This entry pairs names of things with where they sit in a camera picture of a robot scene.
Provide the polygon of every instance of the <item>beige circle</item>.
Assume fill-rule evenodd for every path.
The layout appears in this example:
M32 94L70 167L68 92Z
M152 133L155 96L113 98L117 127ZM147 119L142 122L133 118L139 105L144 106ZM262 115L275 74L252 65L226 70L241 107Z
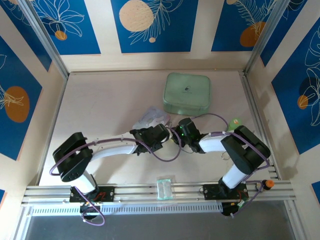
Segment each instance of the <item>beige circle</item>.
M238 2L238 0L226 0L226 3L229 5L235 4L236 2Z
M119 17L123 27L131 32L146 30L154 22L151 8L141 0L126 2L120 9Z
M18 0L8 0L10 3L13 3L15 5L18 5Z

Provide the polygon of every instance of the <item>white table surface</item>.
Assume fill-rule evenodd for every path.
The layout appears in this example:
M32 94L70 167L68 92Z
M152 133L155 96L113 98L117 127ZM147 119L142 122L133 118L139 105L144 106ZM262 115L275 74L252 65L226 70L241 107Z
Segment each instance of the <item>white table surface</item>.
M58 176L50 176L54 165L53 151L70 135L82 132L88 139L103 139L120 135L132 129L144 112L155 106L163 109L163 91L172 71L119 71L73 73L70 75L52 140L45 160L40 186L68 185ZM210 113L223 116L228 122L238 117L251 131L255 125L237 71L177 70L179 73L205 75L212 83ZM175 126L185 116L171 114ZM201 133L222 131L225 124L214 116L195 119ZM168 141L156 154L170 159L178 146ZM149 153L140 156L115 155L91 162L87 171L98 184L151 184L158 177L173 176L178 183L219 180L232 166L232 160L222 160L222 152L188 154L181 152L173 162L157 160ZM267 169L250 179L270 178Z

